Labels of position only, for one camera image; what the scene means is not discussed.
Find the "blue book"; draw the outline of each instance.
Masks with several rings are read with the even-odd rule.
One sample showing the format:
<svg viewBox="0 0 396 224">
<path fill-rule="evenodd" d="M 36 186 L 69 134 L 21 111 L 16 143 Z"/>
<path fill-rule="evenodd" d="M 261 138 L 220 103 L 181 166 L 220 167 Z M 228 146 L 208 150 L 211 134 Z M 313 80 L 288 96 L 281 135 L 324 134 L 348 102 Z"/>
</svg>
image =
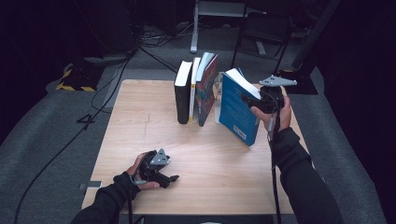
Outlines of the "blue book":
<svg viewBox="0 0 396 224">
<path fill-rule="evenodd" d="M 233 68 L 223 74 L 219 122 L 248 146 L 252 146 L 256 141 L 260 119 L 250 111 L 241 94 L 261 99 L 260 90 Z"/>
</svg>

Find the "gray carpet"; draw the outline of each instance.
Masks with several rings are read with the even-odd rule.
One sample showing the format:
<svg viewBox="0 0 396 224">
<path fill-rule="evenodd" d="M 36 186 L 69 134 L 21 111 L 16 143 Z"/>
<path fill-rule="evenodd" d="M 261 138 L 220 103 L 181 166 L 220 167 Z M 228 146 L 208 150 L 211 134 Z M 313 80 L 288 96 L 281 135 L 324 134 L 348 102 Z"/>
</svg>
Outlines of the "gray carpet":
<svg viewBox="0 0 396 224">
<path fill-rule="evenodd" d="M 216 52 L 220 58 L 219 70 L 228 70 L 236 32 L 226 28 L 202 31 L 196 55 L 202 55 L 206 50 Z M 194 56 L 190 54 L 190 41 L 191 36 L 186 35 L 162 47 L 145 50 L 166 61 L 168 66 L 177 68 L 181 60 L 191 60 Z M 290 68 L 301 46 L 299 43 L 291 43 L 280 68 Z M 241 53 L 235 66 L 243 69 L 250 82 L 258 82 L 271 75 L 275 62 Z M 87 114 L 95 114 L 97 110 L 92 105 L 103 105 L 115 88 L 109 83 L 118 68 L 119 65 L 106 68 L 98 86 L 103 89 L 98 92 L 56 91 L 59 80 L 51 82 L 47 87 L 48 95 L 9 134 L 0 147 L 1 224 L 13 222 L 28 184 L 81 130 L 83 124 L 76 121 Z M 168 68 L 139 50 L 126 66 L 123 76 L 169 80 L 175 75 L 168 70 L 159 76 L 159 71 L 163 70 Z M 386 223 L 374 184 L 348 144 L 323 95 L 319 70 L 313 72 L 312 78 L 319 95 L 291 95 L 290 98 L 318 172 L 327 181 L 346 223 Z M 105 111 L 110 113 L 111 109 L 107 107 Z M 41 174 L 22 202 L 18 223 L 68 223 L 79 211 L 84 197 L 79 185 L 90 180 L 110 117 L 108 113 L 99 113 L 94 123 Z M 293 216 L 283 218 L 284 223 L 296 223 Z M 158 218 L 152 220 L 161 223 Z"/>
</svg>

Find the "book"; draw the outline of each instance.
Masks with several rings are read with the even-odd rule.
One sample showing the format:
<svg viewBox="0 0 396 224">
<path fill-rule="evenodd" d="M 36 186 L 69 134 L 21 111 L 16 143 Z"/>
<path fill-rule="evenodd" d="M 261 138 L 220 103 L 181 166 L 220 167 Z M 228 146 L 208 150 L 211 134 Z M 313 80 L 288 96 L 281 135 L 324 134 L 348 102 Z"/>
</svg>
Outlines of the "book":
<svg viewBox="0 0 396 224">
<path fill-rule="evenodd" d="M 201 62 L 198 66 L 196 81 L 201 81 L 203 78 L 203 74 L 207 66 L 212 62 L 212 59 L 215 57 L 215 53 L 204 52 L 201 58 Z"/>
<path fill-rule="evenodd" d="M 242 100 L 242 94 L 261 99 L 260 90 L 249 83 L 237 69 L 225 72 L 222 77 L 219 122 L 250 147 L 256 141 L 260 120 Z"/>
<path fill-rule="evenodd" d="M 207 62 L 201 59 L 201 63 L 205 64 L 205 69 L 200 73 L 198 68 L 197 79 L 195 85 L 195 99 L 197 101 L 198 107 L 198 124 L 199 126 L 204 126 L 207 116 L 210 113 L 210 109 L 215 102 L 215 94 L 213 92 L 213 84 L 215 82 L 215 78 L 218 76 L 218 55 L 213 54 L 211 60 Z"/>
<path fill-rule="evenodd" d="M 189 121 L 192 62 L 182 61 L 175 77 L 175 99 L 177 121 L 186 124 Z"/>
<path fill-rule="evenodd" d="M 193 121 L 193 116 L 194 116 L 195 84 L 196 84 L 198 66 L 200 64 L 200 61 L 201 61 L 200 57 L 195 57 L 194 60 L 192 61 L 189 122 Z"/>
</svg>

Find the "chair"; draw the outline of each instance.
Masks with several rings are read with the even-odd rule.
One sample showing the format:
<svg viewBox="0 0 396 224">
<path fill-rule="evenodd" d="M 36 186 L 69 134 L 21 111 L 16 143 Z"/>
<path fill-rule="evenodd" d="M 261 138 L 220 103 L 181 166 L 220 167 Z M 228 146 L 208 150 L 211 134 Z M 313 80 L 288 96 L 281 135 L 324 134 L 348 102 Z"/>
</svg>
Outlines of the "chair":
<svg viewBox="0 0 396 224">
<path fill-rule="evenodd" d="M 274 74 L 276 74 L 291 38 L 291 18 L 289 15 L 280 13 L 276 14 L 273 11 L 266 11 L 265 13 L 260 11 L 250 11 L 247 13 L 248 8 L 250 7 L 248 1 L 246 1 L 244 17 L 241 19 L 240 30 L 235 49 L 233 51 L 233 61 L 231 68 L 233 68 L 236 53 L 241 46 L 242 39 L 250 39 L 263 44 L 278 46 L 273 57 L 264 57 L 266 59 L 277 61 L 274 70 Z"/>
</svg>

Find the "chair leg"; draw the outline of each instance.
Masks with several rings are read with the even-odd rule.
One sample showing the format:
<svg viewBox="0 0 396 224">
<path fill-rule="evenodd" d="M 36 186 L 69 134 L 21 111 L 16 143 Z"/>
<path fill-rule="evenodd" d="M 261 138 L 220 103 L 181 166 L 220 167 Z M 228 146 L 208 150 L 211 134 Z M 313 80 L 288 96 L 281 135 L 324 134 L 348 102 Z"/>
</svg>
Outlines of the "chair leg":
<svg viewBox="0 0 396 224">
<path fill-rule="evenodd" d="M 238 47 L 241 45 L 241 33 L 238 33 L 238 37 L 236 39 L 236 45 L 233 50 L 233 60 L 231 61 L 231 69 L 233 69 L 233 64 L 235 63 L 236 52 L 238 51 Z"/>
<path fill-rule="evenodd" d="M 277 51 L 275 53 L 275 56 L 277 56 L 277 54 L 280 52 L 280 49 L 282 48 L 282 46 L 279 46 L 279 48 L 277 48 Z"/>
<path fill-rule="evenodd" d="M 287 48 L 288 44 L 289 44 L 289 41 L 283 46 L 282 52 L 280 53 L 279 59 L 277 60 L 276 67 L 275 67 L 275 70 L 274 70 L 274 73 L 273 73 L 274 76 L 277 73 L 277 69 L 278 69 L 278 67 L 280 65 L 280 62 L 282 61 L 283 55 L 285 54 L 285 51 L 286 51 L 286 48 Z"/>
</svg>

